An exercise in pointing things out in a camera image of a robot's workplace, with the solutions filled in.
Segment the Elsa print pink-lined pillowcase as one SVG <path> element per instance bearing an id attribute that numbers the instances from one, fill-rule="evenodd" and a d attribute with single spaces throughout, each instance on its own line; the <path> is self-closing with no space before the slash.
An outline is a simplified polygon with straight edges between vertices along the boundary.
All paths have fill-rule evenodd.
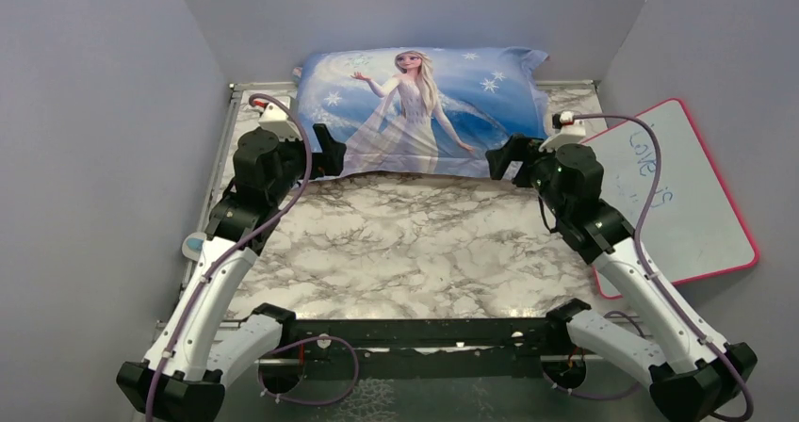
<path id="1" fill-rule="evenodd" d="M 547 95 L 525 47 L 383 48 L 317 54 L 296 69 L 297 116 L 346 147 L 343 175 L 486 177 L 513 134 L 542 138 Z"/>

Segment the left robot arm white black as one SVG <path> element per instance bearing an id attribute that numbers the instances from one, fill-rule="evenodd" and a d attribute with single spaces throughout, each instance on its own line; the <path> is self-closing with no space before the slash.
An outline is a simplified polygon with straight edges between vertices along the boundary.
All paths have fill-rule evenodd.
<path id="1" fill-rule="evenodd" d="M 122 364 L 116 383 L 148 421 L 213 421 L 227 388 L 256 359 L 287 355 L 296 332 L 291 311 L 265 304 L 224 340 L 217 333 L 240 283 L 279 219 L 293 187 L 337 176 L 346 147 L 326 125 L 313 132 L 313 152 L 291 122 L 243 135 L 233 155 L 234 176 L 211 209 L 199 246 L 183 246 L 195 269 L 170 319 L 138 362 Z"/>

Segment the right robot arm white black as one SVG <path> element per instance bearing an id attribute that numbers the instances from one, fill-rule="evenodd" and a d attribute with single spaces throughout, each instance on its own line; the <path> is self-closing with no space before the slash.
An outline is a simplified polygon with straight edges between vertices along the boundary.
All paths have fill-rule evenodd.
<path id="1" fill-rule="evenodd" d="M 546 345 L 599 355 L 646 389 L 670 421 L 722 419 L 719 409 L 736 396 L 746 404 L 739 419 L 749 420 L 754 399 L 746 381 L 758 362 L 755 352 L 744 342 L 728 343 L 664 280 L 639 230 L 601 198 L 604 169 L 590 147 L 570 143 L 548 152 L 543 145 L 511 136 L 485 154 L 491 178 L 502 179 L 519 163 L 514 184 L 536 190 L 540 207 L 555 218 L 555 232 L 621 291 L 651 335 L 637 336 L 571 300 L 547 314 Z"/>

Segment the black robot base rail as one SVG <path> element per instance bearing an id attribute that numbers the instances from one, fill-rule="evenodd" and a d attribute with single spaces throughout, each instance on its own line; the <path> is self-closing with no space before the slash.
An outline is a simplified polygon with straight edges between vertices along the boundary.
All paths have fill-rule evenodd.
<path id="1" fill-rule="evenodd" d="M 299 319 L 282 352 L 258 360 L 271 392 L 301 380 L 549 378 L 576 388 L 584 353 L 540 317 L 452 319 Z"/>

